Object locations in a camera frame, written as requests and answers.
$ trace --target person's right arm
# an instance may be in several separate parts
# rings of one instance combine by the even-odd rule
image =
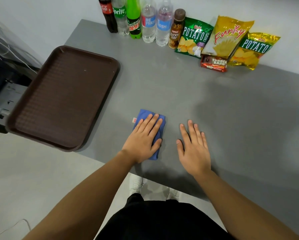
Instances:
[[[176,141],[179,160],[202,187],[228,233],[238,240],[299,239],[290,228],[244,197],[211,170],[205,134],[188,121],[189,135],[180,125],[183,144]]]

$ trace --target white floor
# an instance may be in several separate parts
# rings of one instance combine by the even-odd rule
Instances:
[[[33,228],[62,197],[102,165],[77,153],[65,153],[12,134],[0,134],[0,233],[21,219],[26,219]],[[125,205],[129,175],[102,226]],[[163,200],[166,189],[148,181],[142,194],[145,200]],[[180,201],[191,203],[224,228],[211,203],[187,194],[182,194]],[[0,240],[20,240],[27,232],[27,223],[22,220],[0,234]]]

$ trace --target brown bottle cap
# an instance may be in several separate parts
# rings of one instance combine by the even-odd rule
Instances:
[[[183,21],[185,19],[185,10],[182,8],[176,9],[175,10],[175,14],[174,14],[174,18],[178,21]]]

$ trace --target coca-cola bottle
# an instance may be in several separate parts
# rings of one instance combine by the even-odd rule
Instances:
[[[98,1],[102,8],[104,17],[106,19],[106,25],[108,30],[111,33],[117,33],[118,29],[117,29],[117,23],[112,8],[112,1],[111,0],[98,0]]]

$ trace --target green chip bag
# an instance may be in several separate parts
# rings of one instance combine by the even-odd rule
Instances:
[[[175,52],[201,58],[201,51],[212,30],[212,25],[190,17],[185,18],[184,31]]]

